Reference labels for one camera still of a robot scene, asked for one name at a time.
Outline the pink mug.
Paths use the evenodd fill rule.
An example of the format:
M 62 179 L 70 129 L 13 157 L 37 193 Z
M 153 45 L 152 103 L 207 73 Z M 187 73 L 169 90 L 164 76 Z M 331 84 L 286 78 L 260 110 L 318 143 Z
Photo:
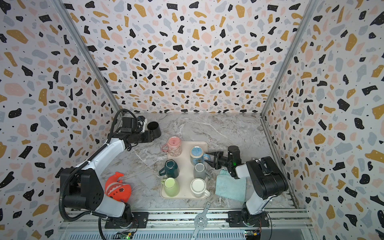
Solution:
M 162 146 L 162 152 L 168 153 L 172 157 L 178 157 L 182 154 L 182 141 L 178 137 L 171 137 L 167 143 Z

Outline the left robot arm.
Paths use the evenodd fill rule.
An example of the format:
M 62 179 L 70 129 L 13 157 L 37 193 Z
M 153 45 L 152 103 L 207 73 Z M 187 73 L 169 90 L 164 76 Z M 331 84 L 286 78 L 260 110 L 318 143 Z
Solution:
M 75 168 L 60 173 L 59 212 L 68 222 L 85 215 L 106 220 L 108 228 L 144 228 L 135 219 L 128 204 L 130 185 L 116 173 L 105 186 L 100 176 L 116 156 L 142 143 L 150 143 L 161 136 L 159 123 L 147 122 L 143 116 L 124 117 L 117 129 L 111 127 L 107 141 L 87 160 Z

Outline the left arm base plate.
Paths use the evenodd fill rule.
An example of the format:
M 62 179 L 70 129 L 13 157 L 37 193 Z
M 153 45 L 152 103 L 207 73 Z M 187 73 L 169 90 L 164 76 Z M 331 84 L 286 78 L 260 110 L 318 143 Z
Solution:
M 109 218 L 105 223 L 105 229 L 145 229 L 149 218 L 149 212 L 132 212 L 123 214 L 120 218 Z

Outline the light blue mug yellow inside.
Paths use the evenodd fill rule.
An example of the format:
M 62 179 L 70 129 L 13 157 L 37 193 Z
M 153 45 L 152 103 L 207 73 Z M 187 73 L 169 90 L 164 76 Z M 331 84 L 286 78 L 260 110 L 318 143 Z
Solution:
M 190 161 L 195 166 L 199 163 L 204 163 L 205 160 L 210 161 L 211 157 L 208 154 L 205 154 L 203 149 L 199 146 L 194 146 L 190 150 Z

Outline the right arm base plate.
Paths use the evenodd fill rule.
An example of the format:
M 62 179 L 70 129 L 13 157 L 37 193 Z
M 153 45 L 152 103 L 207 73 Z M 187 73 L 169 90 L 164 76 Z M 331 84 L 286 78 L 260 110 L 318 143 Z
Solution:
M 229 211 L 226 222 L 229 223 L 230 228 L 242 227 L 269 227 L 270 221 L 266 212 L 261 212 L 256 215 L 250 215 L 247 211 Z

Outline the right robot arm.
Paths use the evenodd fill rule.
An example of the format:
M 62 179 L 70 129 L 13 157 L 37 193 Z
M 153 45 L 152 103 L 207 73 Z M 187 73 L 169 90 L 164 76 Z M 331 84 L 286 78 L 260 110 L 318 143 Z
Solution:
M 243 204 L 241 211 L 228 213 L 227 222 L 230 227 L 253 227 L 263 223 L 268 227 L 268 215 L 264 208 L 273 198 L 289 188 L 286 177 L 275 161 L 271 157 L 264 157 L 242 163 L 237 146 L 229 146 L 227 156 L 224 156 L 223 151 L 207 154 L 213 157 L 212 160 L 205 161 L 209 166 L 216 170 L 227 168 L 234 179 L 249 177 L 254 188 L 252 196 Z

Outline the black mug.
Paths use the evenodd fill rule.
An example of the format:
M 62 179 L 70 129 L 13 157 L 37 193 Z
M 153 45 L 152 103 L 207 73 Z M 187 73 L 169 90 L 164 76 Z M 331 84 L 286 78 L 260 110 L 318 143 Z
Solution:
M 159 138 L 162 135 L 160 125 L 158 122 L 150 122 L 147 125 L 148 131 L 153 135 L 155 139 Z

